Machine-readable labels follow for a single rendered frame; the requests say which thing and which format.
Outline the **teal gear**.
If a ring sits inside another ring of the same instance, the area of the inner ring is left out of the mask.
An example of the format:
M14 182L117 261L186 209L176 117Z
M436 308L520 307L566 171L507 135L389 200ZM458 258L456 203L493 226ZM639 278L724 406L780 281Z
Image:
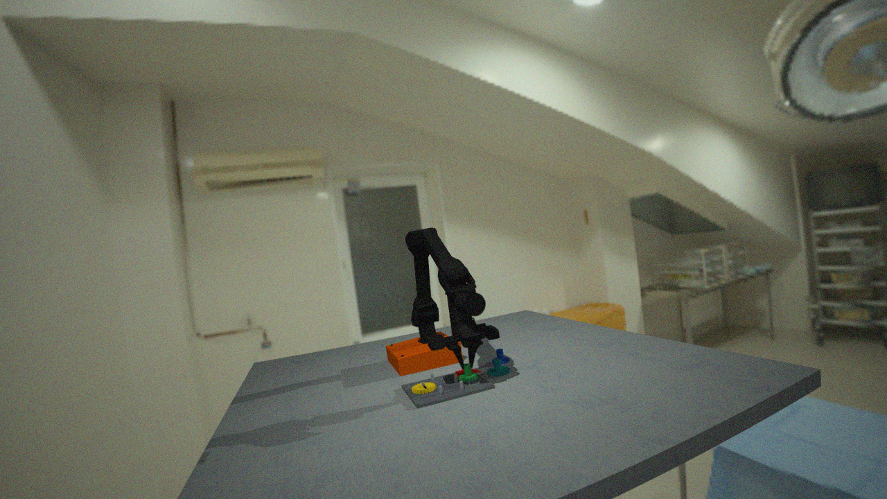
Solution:
M510 368L502 366L501 359L494 359L493 361L494 361L495 366L491 367L490 369L487 370L487 375L493 376L493 377L494 376L498 377L498 376L504 376L504 375L509 374Z

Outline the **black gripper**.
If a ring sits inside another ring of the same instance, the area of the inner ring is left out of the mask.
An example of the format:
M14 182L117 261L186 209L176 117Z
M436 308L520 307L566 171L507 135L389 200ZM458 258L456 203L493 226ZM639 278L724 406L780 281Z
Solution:
M469 322L470 317L472 316L463 315L463 313L460 313L460 315L450 315L450 324L452 324L452 337L443 337L441 334L431 335L431 337L428 337L428 347L431 351L437 351L447 347L450 351L453 351L453 353L455 353L457 361L459 361L463 370L464 361L462 358L462 348L457 345L457 342L461 342L461 340L456 339L457 334L455 332L455 329L457 325L457 320L462 320L462 323L467 323ZM489 340L500 339L500 332L498 331L496 326L487 326L487 337L485 338ZM472 347L468 348L470 369L472 369L474 365L474 357L478 347L479 345L473 345Z

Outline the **blue gear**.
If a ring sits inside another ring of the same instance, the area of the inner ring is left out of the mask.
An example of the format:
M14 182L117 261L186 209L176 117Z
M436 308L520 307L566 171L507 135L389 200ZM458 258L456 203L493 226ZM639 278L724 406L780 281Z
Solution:
M504 357L503 349L496 349L497 359L501 359L502 364L508 363L509 359ZM492 364L494 364L494 359L492 359Z

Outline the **yellow gear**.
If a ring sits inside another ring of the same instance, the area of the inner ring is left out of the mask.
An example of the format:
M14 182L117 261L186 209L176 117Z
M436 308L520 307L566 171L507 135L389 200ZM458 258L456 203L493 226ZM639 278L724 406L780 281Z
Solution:
M422 383L417 383L417 385L412 386L413 394L427 394L428 392L434 391L435 383L426 382L425 385Z

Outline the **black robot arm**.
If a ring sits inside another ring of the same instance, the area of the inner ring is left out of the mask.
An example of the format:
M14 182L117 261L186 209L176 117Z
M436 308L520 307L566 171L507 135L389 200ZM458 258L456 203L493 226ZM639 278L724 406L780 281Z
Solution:
M413 254L417 297L413 302L412 325L419 328L417 341L428 343L428 337L436 335L434 322L439 320L439 308L431 298L430 262L431 255L438 267L438 279L446 291L450 315L470 315L469 322L457 320L455 332L457 339L462 341L464 348L480 345L481 339L487 337L485 323L476 324L474 316L484 313L486 302L483 296L476 293L476 285L468 268L462 260L453 258L446 249L433 227L409 231L405 237L409 251ZM468 283L466 283L468 282ZM418 322L417 322L418 320Z

